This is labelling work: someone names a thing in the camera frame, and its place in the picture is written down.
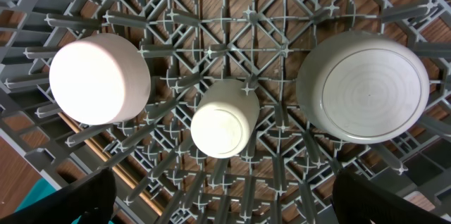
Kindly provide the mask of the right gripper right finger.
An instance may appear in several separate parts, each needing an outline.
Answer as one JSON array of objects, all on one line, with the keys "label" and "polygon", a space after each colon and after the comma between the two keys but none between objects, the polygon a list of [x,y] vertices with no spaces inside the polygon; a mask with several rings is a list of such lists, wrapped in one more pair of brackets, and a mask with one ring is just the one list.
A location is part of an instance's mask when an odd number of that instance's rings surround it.
[{"label": "right gripper right finger", "polygon": [[335,176],[332,197],[339,224],[449,223],[348,170]]}]

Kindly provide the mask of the wooden chopstick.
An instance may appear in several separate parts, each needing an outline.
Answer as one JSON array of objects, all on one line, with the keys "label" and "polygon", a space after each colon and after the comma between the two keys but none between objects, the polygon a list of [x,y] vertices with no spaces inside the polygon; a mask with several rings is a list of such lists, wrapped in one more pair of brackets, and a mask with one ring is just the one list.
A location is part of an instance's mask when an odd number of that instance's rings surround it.
[{"label": "wooden chopstick", "polygon": [[[82,129],[74,122],[71,118],[69,118],[64,113],[58,113],[58,115],[64,120],[64,122],[76,133],[82,134],[83,142],[103,161],[101,167],[106,166],[106,162],[111,158],[109,153],[103,152],[101,145],[93,138],[87,137],[87,134],[82,131]],[[138,186],[138,181],[131,176],[131,174],[119,163],[111,166],[114,173],[125,182],[131,189],[136,189]],[[149,205],[159,216],[162,215],[163,209],[161,206],[151,199],[151,194],[145,191],[139,193],[139,197]]]}]

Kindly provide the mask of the grey bowl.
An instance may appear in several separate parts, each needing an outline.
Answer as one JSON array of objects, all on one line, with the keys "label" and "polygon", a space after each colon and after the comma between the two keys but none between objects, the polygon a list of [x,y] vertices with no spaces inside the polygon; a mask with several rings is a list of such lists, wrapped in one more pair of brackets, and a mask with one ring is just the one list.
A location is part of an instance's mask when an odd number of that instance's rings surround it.
[{"label": "grey bowl", "polygon": [[325,39],[296,79],[308,121],[355,144],[384,142],[408,130],[424,112],[429,90],[427,70],[411,49],[365,31]]}]

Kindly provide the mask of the pink shallow bowl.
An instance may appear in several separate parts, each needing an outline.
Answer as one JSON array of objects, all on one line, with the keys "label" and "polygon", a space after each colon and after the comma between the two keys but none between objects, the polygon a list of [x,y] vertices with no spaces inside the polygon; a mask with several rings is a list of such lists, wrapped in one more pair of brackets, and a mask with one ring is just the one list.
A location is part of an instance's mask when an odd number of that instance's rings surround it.
[{"label": "pink shallow bowl", "polygon": [[49,84],[62,111],[88,125],[136,117],[151,93],[149,69],[137,47],[109,33],[60,48],[50,65]]}]

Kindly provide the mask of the white cup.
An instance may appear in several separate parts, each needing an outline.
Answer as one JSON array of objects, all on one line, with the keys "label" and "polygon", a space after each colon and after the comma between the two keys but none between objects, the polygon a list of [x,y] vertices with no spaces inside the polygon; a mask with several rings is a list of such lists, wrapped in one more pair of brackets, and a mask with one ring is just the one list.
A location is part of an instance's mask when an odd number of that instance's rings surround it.
[{"label": "white cup", "polygon": [[257,123],[260,105],[254,91],[235,79],[215,82],[194,112],[190,132],[196,147],[214,158],[230,158],[247,145]]}]

